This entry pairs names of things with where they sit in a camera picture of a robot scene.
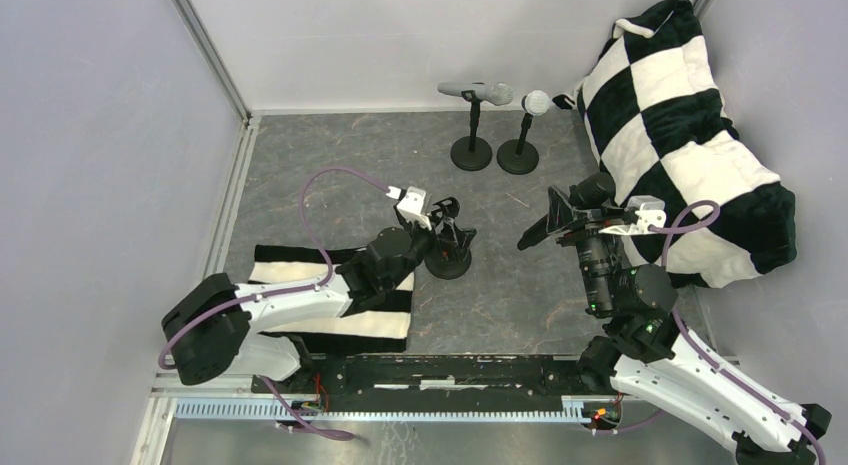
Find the black mic stand back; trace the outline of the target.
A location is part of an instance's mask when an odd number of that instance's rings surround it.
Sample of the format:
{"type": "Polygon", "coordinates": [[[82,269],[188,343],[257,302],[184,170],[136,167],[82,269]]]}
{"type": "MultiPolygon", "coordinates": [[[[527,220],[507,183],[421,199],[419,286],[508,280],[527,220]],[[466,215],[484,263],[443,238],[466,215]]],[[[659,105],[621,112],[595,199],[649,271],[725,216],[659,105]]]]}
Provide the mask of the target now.
{"type": "Polygon", "coordinates": [[[466,258],[425,258],[427,270],[436,278],[453,280],[463,276],[471,267],[472,252],[466,258]]]}

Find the black mic stand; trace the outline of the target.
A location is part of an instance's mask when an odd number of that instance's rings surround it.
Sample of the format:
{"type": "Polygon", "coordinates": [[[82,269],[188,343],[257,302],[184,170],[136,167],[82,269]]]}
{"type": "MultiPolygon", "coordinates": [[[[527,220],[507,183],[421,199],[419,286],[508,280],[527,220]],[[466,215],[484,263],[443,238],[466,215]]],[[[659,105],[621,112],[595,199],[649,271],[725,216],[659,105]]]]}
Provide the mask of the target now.
{"type": "Polygon", "coordinates": [[[489,165],[492,159],[492,150],[485,140],[482,141],[482,147],[478,147],[477,132],[482,102],[472,101],[468,103],[470,104],[469,133],[453,143],[450,149],[450,158],[459,169],[473,172],[482,170],[489,165]]]}
{"type": "Polygon", "coordinates": [[[504,142],[497,151],[496,160],[502,170],[512,175],[526,175],[536,169],[539,163],[538,150],[527,141],[533,116],[525,113],[517,139],[504,142]]]}
{"type": "Polygon", "coordinates": [[[427,270],[436,278],[453,280],[463,276],[471,267],[472,252],[466,258],[425,258],[427,270]]]}

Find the black microphone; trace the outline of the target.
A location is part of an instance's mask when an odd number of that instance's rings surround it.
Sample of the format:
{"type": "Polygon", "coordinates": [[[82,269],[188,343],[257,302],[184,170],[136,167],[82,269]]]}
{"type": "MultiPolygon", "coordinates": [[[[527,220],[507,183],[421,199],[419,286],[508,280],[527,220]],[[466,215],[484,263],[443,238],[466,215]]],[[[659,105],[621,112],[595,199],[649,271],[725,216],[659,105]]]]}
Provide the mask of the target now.
{"type": "MultiPolygon", "coordinates": [[[[595,173],[577,185],[571,185],[568,191],[564,192],[568,194],[574,211],[596,209],[603,206],[618,207],[611,204],[612,197],[615,194],[615,182],[608,173],[595,173]]],[[[536,246],[549,237],[545,231],[547,212],[523,233],[517,243],[518,250],[526,250],[536,246]]]]}

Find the white microphone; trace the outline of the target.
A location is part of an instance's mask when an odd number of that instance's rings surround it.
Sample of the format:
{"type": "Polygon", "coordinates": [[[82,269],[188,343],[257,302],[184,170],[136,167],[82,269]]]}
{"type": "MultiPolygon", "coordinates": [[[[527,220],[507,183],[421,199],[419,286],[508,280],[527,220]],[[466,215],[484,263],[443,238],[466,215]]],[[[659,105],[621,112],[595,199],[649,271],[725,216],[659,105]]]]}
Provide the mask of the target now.
{"type": "Polygon", "coordinates": [[[521,99],[522,109],[532,117],[544,115],[551,105],[551,98],[542,90],[533,90],[521,99]]]}

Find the silver grey microphone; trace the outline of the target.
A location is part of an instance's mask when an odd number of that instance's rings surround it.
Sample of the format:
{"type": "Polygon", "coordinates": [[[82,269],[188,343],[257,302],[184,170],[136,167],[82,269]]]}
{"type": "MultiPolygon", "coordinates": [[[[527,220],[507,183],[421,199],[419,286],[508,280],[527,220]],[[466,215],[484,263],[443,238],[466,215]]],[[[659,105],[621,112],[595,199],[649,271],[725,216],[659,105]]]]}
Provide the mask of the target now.
{"type": "Polygon", "coordinates": [[[514,89],[503,82],[494,85],[485,83],[441,82],[437,91],[446,96],[459,97],[465,101],[488,102],[494,106],[505,106],[512,103],[514,89]]]}

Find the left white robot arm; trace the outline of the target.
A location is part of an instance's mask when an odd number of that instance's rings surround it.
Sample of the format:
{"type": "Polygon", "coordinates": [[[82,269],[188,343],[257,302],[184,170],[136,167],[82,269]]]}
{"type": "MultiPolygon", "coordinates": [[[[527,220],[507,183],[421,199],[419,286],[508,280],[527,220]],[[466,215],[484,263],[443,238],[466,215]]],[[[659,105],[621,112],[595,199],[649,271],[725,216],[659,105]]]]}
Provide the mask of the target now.
{"type": "Polygon", "coordinates": [[[365,246],[320,251],[259,246],[252,278],[204,278],[162,320],[160,364],[186,386],[223,374],[283,381],[313,354],[401,351],[411,324],[414,273],[464,275],[473,228],[460,227],[455,198],[422,213],[417,198],[396,206],[398,223],[365,246]]]}

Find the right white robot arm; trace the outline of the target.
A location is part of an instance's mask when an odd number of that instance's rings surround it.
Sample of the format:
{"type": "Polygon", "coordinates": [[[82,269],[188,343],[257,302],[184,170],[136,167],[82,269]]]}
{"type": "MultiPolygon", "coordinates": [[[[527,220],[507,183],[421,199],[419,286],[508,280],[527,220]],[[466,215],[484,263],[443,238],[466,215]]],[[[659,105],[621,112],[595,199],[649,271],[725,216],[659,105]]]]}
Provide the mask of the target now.
{"type": "Polygon", "coordinates": [[[786,400],[739,371],[691,331],[664,264],[626,266],[619,236],[689,232],[668,221],[663,204],[644,196],[625,207],[610,202],[606,176],[548,190],[547,214],[522,238],[547,237],[576,250],[587,313],[603,323],[578,361],[582,381],[599,393],[644,400],[699,429],[739,464],[822,464],[830,412],[786,400]]]}

